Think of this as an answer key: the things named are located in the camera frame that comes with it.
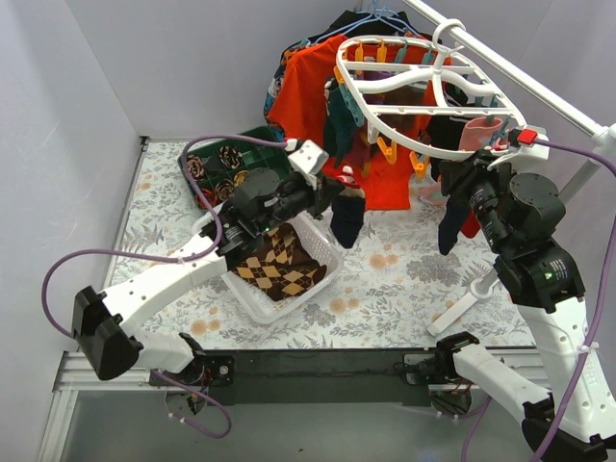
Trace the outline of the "navy blue sock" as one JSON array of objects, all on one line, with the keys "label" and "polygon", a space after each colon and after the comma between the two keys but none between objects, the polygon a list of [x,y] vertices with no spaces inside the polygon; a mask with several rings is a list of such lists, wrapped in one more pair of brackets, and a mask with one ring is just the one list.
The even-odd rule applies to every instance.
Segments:
[{"label": "navy blue sock", "polygon": [[456,245],[458,234],[470,213],[467,205],[451,198],[448,200],[445,215],[438,225],[438,248],[443,256],[447,256]]}]

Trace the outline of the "navy beige red sock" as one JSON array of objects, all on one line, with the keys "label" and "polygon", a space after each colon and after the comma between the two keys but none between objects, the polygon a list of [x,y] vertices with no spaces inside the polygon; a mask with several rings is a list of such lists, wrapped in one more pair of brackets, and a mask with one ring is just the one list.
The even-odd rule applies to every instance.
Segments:
[{"label": "navy beige red sock", "polygon": [[330,229],[341,247],[351,249],[364,225],[366,194],[352,167],[344,166],[336,179],[345,188],[331,203]]}]

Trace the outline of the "white sock clip hanger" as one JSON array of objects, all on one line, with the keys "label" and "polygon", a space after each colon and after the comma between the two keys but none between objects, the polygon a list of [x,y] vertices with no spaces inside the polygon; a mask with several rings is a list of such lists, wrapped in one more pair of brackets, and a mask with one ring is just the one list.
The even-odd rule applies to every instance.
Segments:
[{"label": "white sock clip hanger", "polygon": [[472,60],[464,56],[467,45],[452,46],[441,37],[463,32],[458,19],[437,24],[431,38],[364,35],[343,42],[334,68],[346,104],[368,130],[371,144],[389,141],[427,157],[463,161],[471,148],[438,147],[433,141],[407,134],[404,123],[428,122],[435,116],[466,118],[488,130],[483,138],[497,152],[511,125],[525,117],[501,88]]}]

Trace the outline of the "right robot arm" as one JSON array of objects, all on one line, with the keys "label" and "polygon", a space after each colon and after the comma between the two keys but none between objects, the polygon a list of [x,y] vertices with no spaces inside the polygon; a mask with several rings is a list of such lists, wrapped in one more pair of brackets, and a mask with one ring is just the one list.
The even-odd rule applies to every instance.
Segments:
[{"label": "right robot arm", "polygon": [[430,358],[401,371],[418,382],[478,386],[519,424],[537,461],[604,461],[615,448],[615,396],[578,266],[553,238],[566,213],[556,185],[485,149],[439,170],[443,194],[472,211],[495,253],[498,279],[526,321],[548,383],[515,372],[467,332],[441,339]]}]

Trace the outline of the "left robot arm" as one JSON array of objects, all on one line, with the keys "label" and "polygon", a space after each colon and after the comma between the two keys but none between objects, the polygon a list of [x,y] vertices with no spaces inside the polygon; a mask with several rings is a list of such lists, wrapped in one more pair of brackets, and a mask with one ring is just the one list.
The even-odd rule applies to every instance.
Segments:
[{"label": "left robot arm", "polygon": [[251,170],[212,221],[203,225],[166,263],[96,292],[75,296],[72,332],[101,380],[115,379],[134,367],[171,372],[186,385],[205,372],[204,349],[188,334],[173,337],[142,330],[172,301],[237,266],[263,243],[272,228],[302,212],[322,213],[344,189],[318,174],[280,180],[268,168]]}]

